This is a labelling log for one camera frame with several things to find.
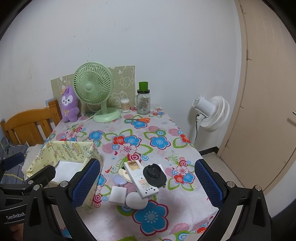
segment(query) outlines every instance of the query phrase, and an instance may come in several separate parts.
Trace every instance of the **fan base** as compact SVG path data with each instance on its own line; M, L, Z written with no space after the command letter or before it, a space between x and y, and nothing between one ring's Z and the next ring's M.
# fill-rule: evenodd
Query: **fan base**
M93 120L96 122L109 122L120 117L121 111L119 109L109 107L107 108L107 114L103 114L101 111L94 115Z

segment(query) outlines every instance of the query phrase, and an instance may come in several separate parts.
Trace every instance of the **chair backrest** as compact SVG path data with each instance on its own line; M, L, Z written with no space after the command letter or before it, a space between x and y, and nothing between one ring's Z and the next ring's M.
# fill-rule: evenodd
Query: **chair backrest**
M44 109L27 110L11 117L7 122L1 121L0 125L7 139L15 145L25 144L30 146L43 144L44 140L37 127L40 124L43 133L48 138L52 132L49 120L53 119L55 126L62 119L59 103L57 100L48 102Z

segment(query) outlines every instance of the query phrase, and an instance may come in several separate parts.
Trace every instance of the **door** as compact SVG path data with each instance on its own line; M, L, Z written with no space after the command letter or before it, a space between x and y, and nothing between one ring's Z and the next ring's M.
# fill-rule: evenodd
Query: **door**
M247 33L241 106L221 158L247 188L265 189L296 148L296 44L261 0L240 0Z

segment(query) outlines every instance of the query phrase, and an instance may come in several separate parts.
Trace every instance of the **white box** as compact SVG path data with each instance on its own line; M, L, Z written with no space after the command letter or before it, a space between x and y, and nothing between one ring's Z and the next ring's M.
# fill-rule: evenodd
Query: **white box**
M61 183L62 181L70 181L77 172L80 172L83 169L83 163L59 161L55 169L56 175L52 181Z
M158 193L158 188L151 186L143 175L144 167L138 160L127 161L124 167L129 174L141 198L149 198Z
M109 202L114 205L126 205L126 192L127 188L113 186L109 197Z

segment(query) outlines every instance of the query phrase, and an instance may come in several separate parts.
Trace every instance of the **green lid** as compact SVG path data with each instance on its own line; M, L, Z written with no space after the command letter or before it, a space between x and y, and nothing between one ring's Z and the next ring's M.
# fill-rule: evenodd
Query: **green lid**
M139 82L139 90L147 91L148 90L148 82Z

